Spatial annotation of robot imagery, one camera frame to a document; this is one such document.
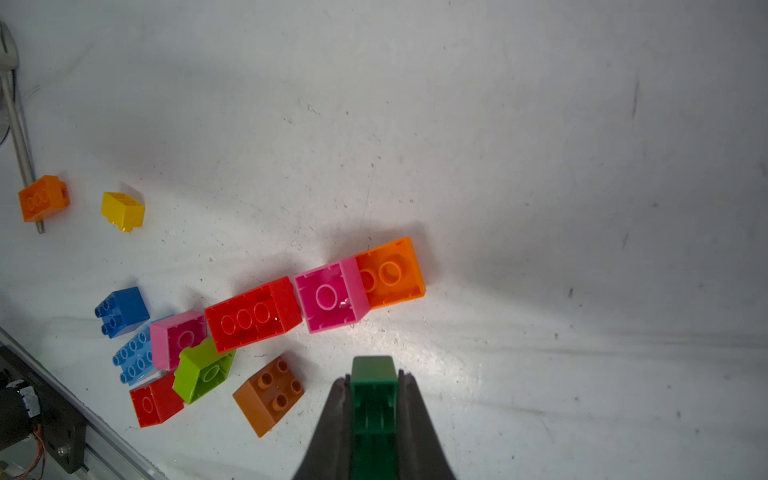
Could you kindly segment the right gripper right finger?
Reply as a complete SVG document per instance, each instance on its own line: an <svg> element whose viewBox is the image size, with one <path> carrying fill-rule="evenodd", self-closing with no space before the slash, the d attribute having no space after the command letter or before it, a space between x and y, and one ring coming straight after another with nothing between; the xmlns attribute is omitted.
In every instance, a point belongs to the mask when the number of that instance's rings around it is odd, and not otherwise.
<svg viewBox="0 0 768 480"><path fill-rule="evenodd" d="M398 382L398 478L454 480L415 377L400 370Z"/></svg>

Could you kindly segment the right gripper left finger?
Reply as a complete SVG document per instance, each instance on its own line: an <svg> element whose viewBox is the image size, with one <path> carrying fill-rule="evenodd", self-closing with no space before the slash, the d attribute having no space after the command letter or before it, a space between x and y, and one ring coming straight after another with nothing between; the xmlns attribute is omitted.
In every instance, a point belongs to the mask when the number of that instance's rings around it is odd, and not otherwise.
<svg viewBox="0 0 768 480"><path fill-rule="evenodd" d="M336 379L293 480L349 480L352 457L350 376Z"/></svg>

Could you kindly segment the long red lego brick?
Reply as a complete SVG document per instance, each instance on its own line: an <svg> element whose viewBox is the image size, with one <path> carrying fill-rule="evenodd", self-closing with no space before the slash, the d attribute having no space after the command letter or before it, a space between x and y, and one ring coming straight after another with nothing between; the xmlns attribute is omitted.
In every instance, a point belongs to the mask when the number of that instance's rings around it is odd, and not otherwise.
<svg viewBox="0 0 768 480"><path fill-rule="evenodd" d="M287 276L210 306L204 314L219 354L283 335L302 322Z"/></svg>

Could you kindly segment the magenta lego brick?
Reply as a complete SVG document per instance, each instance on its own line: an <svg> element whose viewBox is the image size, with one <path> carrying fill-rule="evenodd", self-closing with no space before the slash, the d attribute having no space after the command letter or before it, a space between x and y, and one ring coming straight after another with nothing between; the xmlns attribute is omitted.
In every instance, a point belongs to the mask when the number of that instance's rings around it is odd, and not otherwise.
<svg viewBox="0 0 768 480"><path fill-rule="evenodd" d="M353 325L371 310L354 257L296 275L293 283L310 334Z"/></svg>

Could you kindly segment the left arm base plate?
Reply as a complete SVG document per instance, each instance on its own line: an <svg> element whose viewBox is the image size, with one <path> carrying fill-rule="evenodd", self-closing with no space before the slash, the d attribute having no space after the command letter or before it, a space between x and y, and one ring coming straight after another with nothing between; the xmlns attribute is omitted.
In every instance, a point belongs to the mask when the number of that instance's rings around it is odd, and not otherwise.
<svg viewBox="0 0 768 480"><path fill-rule="evenodd" d="M10 347L1 347L1 449L30 437L35 466L50 458L68 474L84 466L84 415Z"/></svg>

